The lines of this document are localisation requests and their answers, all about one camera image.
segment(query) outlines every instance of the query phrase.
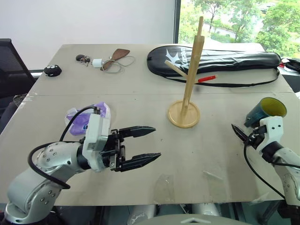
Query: office chair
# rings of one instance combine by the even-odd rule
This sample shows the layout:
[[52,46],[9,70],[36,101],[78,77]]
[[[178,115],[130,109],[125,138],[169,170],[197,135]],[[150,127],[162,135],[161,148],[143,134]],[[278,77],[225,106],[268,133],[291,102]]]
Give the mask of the office chair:
[[0,134],[17,109],[14,95],[28,93],[34,83],[11,39],[0,39]]

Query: white logo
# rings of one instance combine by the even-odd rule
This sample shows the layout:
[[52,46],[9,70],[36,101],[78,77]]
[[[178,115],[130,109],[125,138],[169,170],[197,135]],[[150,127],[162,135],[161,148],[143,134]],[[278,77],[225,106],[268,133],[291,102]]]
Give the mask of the white logo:
[[167,49],[166,57],[171,61],[172,64],[174,64],[178,68],[182,67],[182,68],[188,69],[188,59],[187,59],[186,49],[185,48],[181,48],[180,49],[180,54],[181,54],[182,60],[180,60],[180,58],[178,56],[178,53],[176,53],[176,55],[174,57],[172,57],[169,54],[169,51]]

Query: wooden stand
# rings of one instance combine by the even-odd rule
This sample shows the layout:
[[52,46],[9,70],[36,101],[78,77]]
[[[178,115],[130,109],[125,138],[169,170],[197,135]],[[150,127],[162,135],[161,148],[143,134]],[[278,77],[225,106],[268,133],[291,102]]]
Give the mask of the wooden stand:
[[169,120],[180,128],[190,128],[196,125],[200,119],[200,111],[194,103],[190,102],[190,99],[204,45],[204,36],[201,36],[202,26],[203,16],[200,17],[198,33],[194,38],[191,62],[189,64],[183,100],[174,102],[168,110]]

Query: round wooden base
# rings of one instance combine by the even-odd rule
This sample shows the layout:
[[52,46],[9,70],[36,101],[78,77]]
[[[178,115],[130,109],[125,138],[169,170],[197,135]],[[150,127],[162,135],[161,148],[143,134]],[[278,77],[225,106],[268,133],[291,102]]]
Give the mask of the round wooden base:
[[185,115],[181,115],[182,100],[174,102],[168,110],[168,118],[172,124],[180,128],[191,128],[196,125],[200,119],[198,107],[189,102]]

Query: table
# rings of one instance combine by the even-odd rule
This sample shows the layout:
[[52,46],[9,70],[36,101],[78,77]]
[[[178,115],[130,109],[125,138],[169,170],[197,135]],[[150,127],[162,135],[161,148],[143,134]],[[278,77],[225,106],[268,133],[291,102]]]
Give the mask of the table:
[[[61,192],[57,205],[240,202],[261,196],[263,200],[279,199],[246,165],[243,145],[231,123],[243,127],[245,115],[261,98],[277,98],[288,109],[281,144],[299,154],[299,100],[284,78],[280,76],[276,82],[251,88],[197,86],[191,100],[200,109],[200,122],[191,129],[180,129],[169,122],[166,112],[173,101],[182,99],[184,84],[147,69],[147,53],[155,47],[63,45],[51,61],[62,68],[62,74],[54,78],[41,75],[0,135],[0,202],[8,201],[5,190],[9,183],[28,167],[28,153],[40,144],[59,139],[66,111],[99,101],[105,101],[112,110],[111,128],[146,125],[157,129],[144,137],[127,138],[127,158],[150,152],[162,155],[151,164],[128,172],[107,169],[78,174],[68,181],[71,189]],[[130,55],[136,57],[136,62],[120,74],[104,74],[75,61],[80,53],[104,58],[116,48],[130,49]],[[247,75],[253,77],[252,83],[274,77],[272,70],[217,74],[218,82],[239,83],[249,80]],[[66,135],[66,140],[80,138]],[[248,152],[254,168],[283,192],[273,168],[253,149]]]

